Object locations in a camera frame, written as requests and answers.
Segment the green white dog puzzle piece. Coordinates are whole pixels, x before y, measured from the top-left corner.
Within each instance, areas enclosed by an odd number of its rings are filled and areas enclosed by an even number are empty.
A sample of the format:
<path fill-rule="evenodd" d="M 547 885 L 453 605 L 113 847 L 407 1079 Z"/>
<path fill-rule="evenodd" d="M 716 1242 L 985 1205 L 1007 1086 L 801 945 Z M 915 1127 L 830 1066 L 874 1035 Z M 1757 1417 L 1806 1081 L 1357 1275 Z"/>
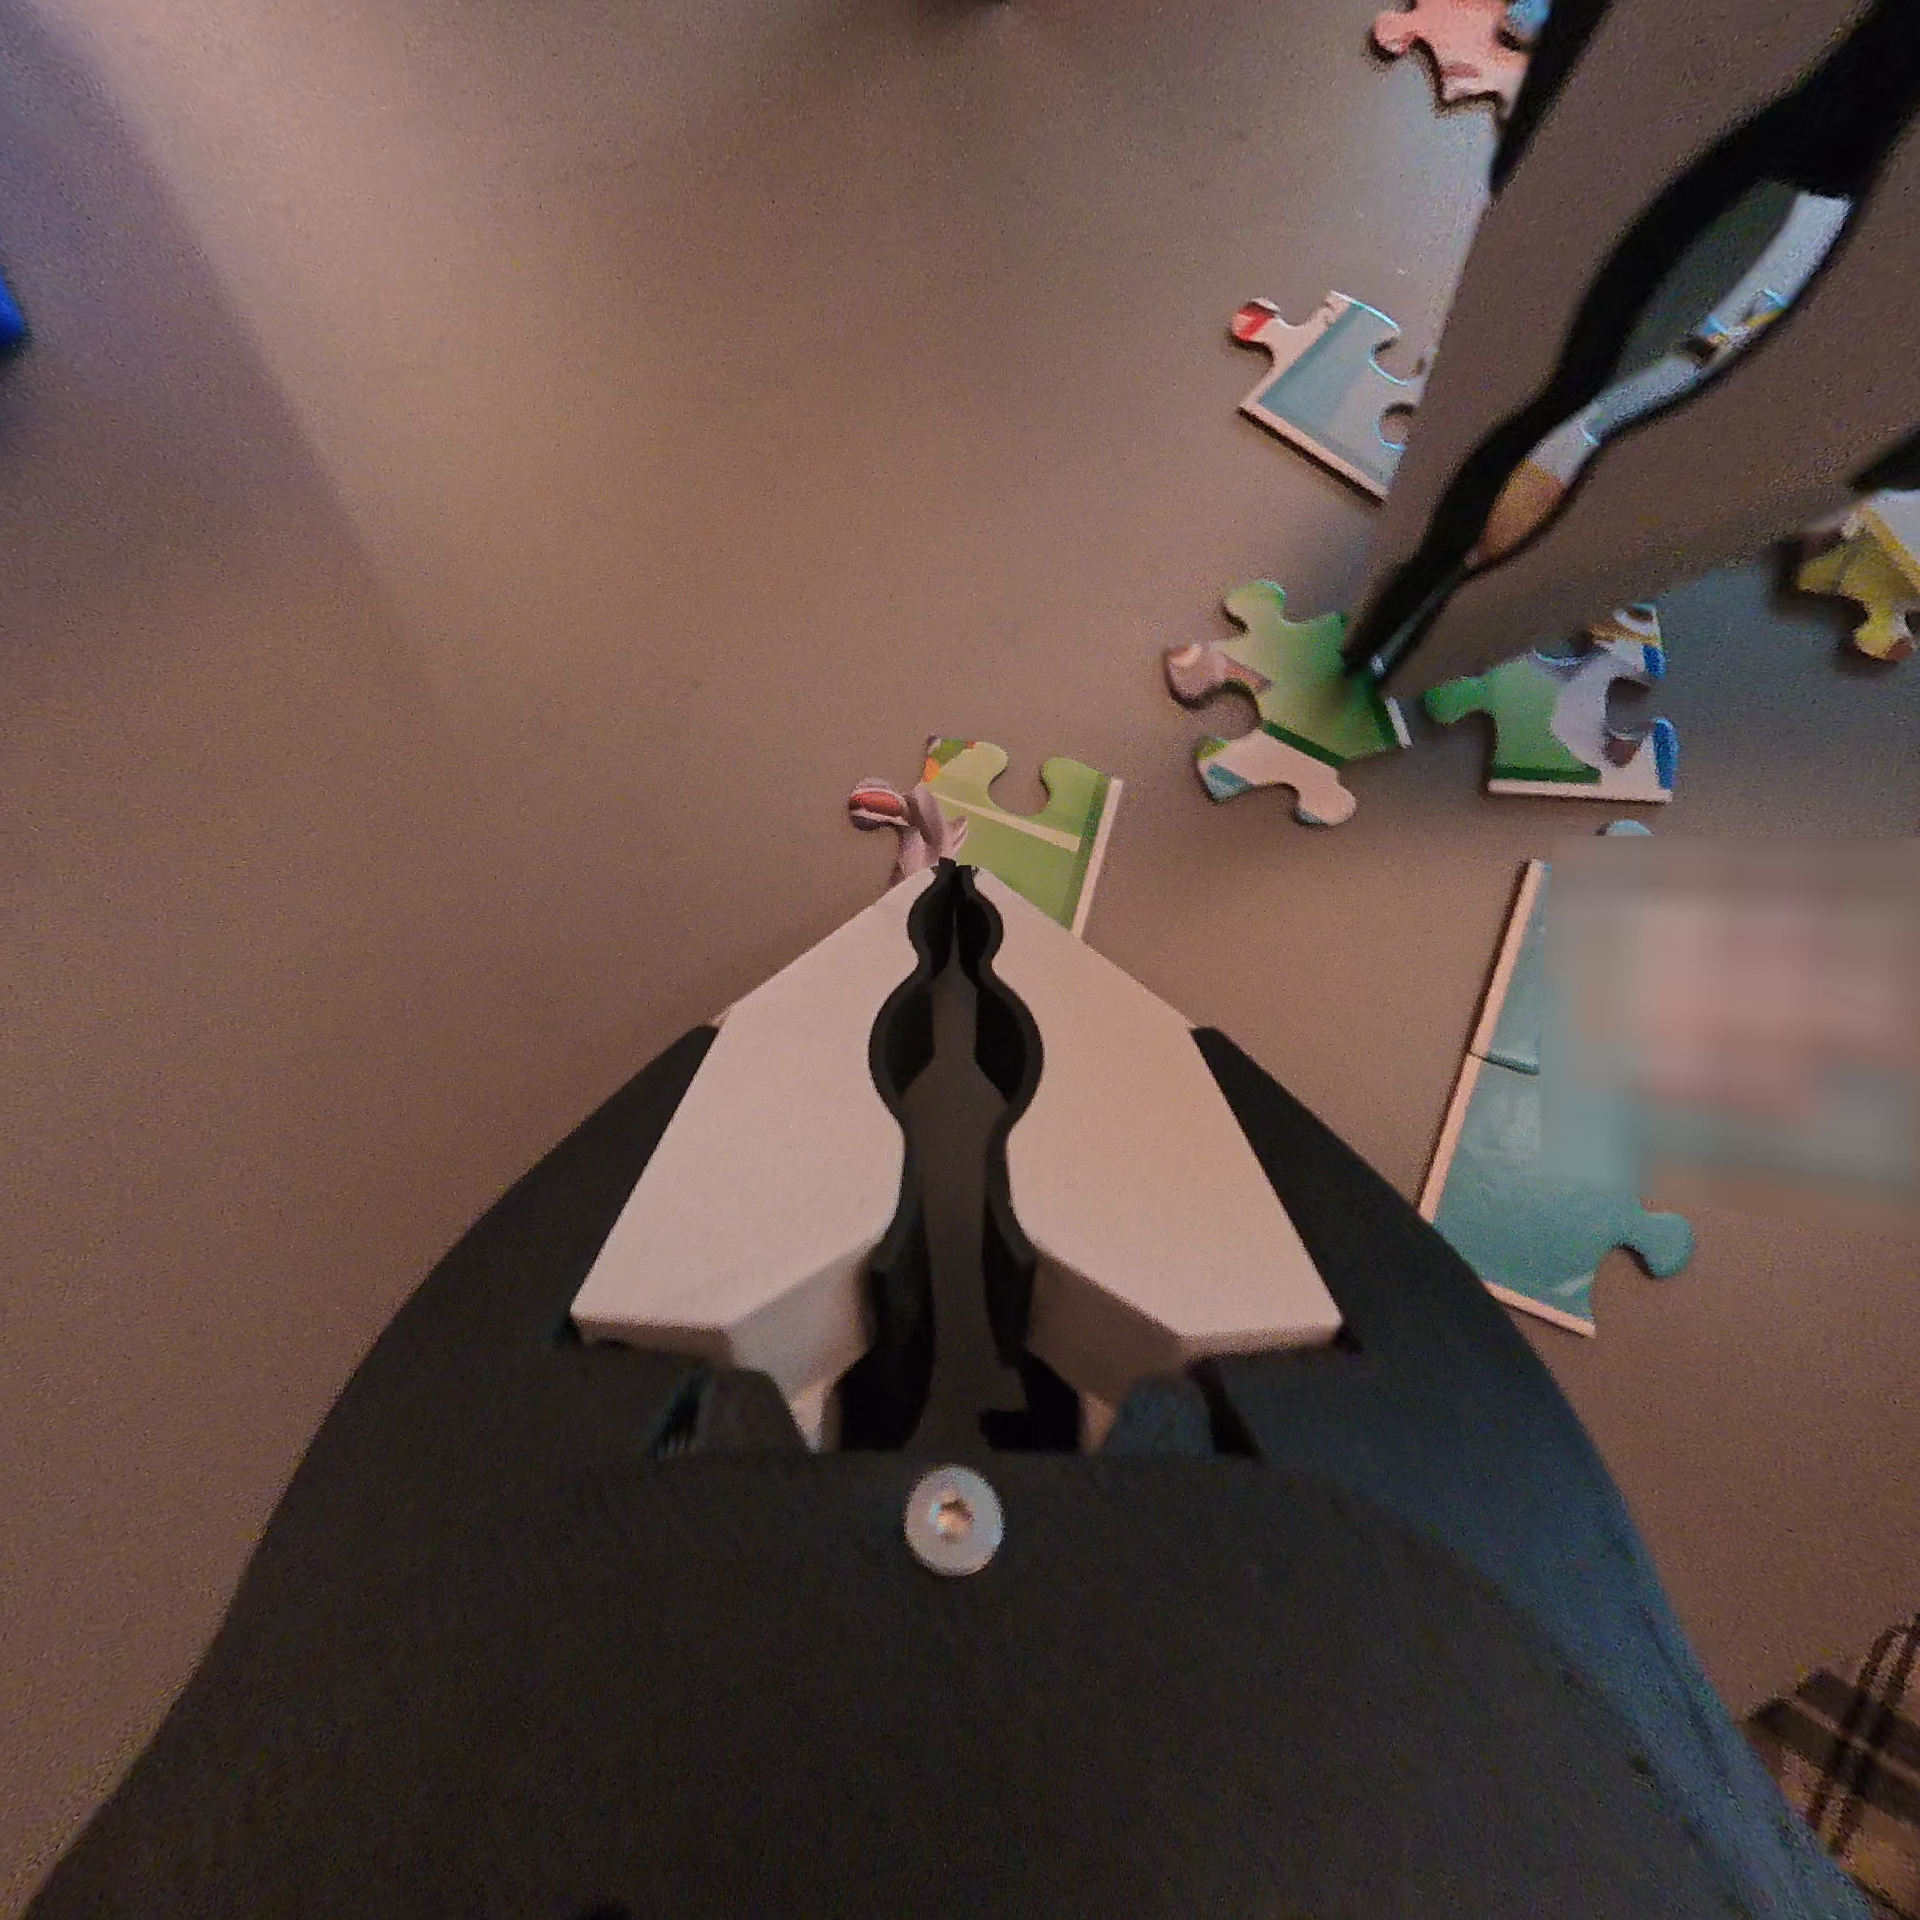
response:
<path fill-rule="evenodd" d="M 1678 735 L 1667 716 L 1624 729 L 1616 689 L 1650 692 L 1669 670 L 1660 612 L 1632 603 L 1596 620 L 1579 651 L 1526 651 L 1477 675 L 1430 687 L 1421 706 L 1437 725 L 1470 716 L 1494 729 L 1492 796 L 1670 805 Z"/>

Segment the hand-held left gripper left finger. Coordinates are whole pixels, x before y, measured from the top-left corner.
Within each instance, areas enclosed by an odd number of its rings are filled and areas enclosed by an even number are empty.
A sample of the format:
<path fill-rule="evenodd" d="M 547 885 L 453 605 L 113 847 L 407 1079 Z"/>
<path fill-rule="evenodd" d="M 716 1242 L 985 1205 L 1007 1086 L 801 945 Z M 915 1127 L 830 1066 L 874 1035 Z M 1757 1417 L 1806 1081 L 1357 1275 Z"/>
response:
<path fill-rule="evenodd" d="M 765 1376 L 805 1446 L 839 1444 L 915 1192 L 916 1068 L 889 1068 L 876 1035 L 940 969 L 951 878 L 902 880 L 722 1012 L 572 1300 L 585 1340 Z"/>

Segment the pink badge puzzle piece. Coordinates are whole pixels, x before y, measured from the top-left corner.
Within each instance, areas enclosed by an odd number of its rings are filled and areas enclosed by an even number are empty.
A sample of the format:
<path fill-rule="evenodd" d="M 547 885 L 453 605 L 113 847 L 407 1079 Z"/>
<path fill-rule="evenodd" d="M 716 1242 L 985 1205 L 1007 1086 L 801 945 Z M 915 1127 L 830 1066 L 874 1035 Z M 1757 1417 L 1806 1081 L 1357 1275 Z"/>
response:
<path fill-rule="evenodd" d="M 1379 12 L 1369 41 L 1385 61 L 1424 61 L 1437 107 L 1486 107 L 1506 121 L 1519 103 L 1528 51 L 1505 3 L 1411 3 Z"/>

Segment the plaid clothing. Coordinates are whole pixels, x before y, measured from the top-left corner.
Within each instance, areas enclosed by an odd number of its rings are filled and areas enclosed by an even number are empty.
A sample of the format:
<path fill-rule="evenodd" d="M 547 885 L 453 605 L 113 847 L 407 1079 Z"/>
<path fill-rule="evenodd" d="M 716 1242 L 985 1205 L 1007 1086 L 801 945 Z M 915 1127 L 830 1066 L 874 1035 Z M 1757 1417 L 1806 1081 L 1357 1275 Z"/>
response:
<path fill-rule="evenodd" d="M 1918 1618 L 1855 1662 L 1808 1670 L 1745 1734 L 1879 1916 L 1918 1915 Z"/>

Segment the grey desk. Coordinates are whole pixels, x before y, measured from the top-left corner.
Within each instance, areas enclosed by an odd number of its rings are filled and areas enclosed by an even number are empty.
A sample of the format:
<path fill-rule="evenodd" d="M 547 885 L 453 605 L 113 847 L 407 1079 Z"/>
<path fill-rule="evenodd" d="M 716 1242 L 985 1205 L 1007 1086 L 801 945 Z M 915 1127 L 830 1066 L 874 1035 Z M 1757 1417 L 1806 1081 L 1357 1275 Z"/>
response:
<path fill-rule="evenodd" d="M 1601 1340 L 1411 1206 L 1530 856 L 1481 716 L 1212 806 L 1166 644 L 1358 593 L 1231 306 L 1447 316 L 1371 4 L 5 4 L 5 1915 L 1861 1916 L 1739 1714 L 1916 1603 L 1911 1237 Z M 932 1403 L 570 1299 L 928 735 L 1122 781 L 1093 948 L 1349 1315 L 1052 1448 L 905 1103 Z"/>

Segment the teal husky dog puzzle section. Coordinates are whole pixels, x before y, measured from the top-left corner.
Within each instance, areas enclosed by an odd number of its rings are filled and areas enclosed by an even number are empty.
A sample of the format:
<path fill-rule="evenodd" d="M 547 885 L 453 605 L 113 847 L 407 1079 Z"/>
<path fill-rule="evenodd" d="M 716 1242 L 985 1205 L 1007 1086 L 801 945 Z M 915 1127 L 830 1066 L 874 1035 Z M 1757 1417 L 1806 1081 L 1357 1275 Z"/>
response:
<path fill-rule="evenodd" d="M 1546 924 L 1552 866 L 1528 860 L 1460 1055 L 1419 1213 L 1506 1308 L 1596 1334 L 1596 1276 L 1614 1254 L 1655 1280 L 1681 1276 L 1696 1237 L 1648 1210 L 1606 1155 L 1564 1169 L 1545 1143 Z"/>

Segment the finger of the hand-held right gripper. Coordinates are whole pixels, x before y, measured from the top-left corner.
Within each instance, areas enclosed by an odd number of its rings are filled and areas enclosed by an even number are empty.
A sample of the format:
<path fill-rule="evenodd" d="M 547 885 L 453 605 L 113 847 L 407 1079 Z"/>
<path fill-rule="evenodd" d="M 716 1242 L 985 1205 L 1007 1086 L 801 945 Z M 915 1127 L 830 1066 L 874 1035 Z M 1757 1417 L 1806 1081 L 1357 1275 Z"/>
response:
<path fill-rule="evenodd" d="M 1916 148 L 1897 148 L 1783 318 L 1604 444 L 1528 540 L 1385 631 L 1386 687 L 1474 675 L 1889 489 L 1918 419 L 1916 216 Z"/>
<path fill-rule="evenodd" d="M 1415 644 L 1513 472 L 1609 383 L 1688 245 L 1635 240 L 1660 199 L 1841 37 L 1838 4 L 1550 8 L 1376 530 L 1354 670 Z"/>

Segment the teal striped edge puzzle piece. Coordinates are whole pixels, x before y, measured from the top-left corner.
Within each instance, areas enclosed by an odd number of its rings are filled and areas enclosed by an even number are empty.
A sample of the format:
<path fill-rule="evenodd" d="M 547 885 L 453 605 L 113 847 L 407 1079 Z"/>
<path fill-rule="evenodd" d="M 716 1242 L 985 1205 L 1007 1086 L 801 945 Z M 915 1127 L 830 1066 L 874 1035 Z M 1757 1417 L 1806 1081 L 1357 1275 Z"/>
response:
<path fill-rule="evenodd" d="M 1239 416 L 1383 502 L 1404 455 L 1386 423 L 1411 420 L 1427 389 L 1422 365 L 1409 376 L 1380 365 L 1380 352 L 1400 338 L 1399 322 L 1365 300 L 1327 293 L 1304 322 L 1286 321 L 1270 300 L 1247 300 L 1228 332 L 1269 357 L 1266 373 L 1239 401 Z"/>

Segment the yellow white puzzle piece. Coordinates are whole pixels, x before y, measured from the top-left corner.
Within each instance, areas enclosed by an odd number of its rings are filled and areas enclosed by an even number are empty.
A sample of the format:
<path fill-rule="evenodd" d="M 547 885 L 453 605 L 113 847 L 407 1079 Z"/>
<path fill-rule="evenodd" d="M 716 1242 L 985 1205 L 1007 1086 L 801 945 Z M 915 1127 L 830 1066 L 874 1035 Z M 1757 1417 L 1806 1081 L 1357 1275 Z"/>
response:
<path fill-rule="evenodd" d="M 1844 599 L 1861 612 L 1853 647 L 1900 662 L 1918 644 L 1918 491 L 1874 492 L 1802 535 L 1792 586 Z"/>

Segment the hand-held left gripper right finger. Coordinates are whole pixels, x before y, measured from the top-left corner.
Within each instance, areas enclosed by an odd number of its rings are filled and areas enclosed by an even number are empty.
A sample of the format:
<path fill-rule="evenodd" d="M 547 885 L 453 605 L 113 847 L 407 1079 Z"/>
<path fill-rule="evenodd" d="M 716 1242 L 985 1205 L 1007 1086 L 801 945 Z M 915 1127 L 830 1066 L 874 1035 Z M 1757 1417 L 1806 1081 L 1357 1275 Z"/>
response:
<path fill-rule="evenodd" d="M 954 873 L 993 1339 L 1036 1448 L 1099 1448 L 1129 1397 L 1332 1347 L 1342 1315 L 1199 1028 L 980 868 Z"/>

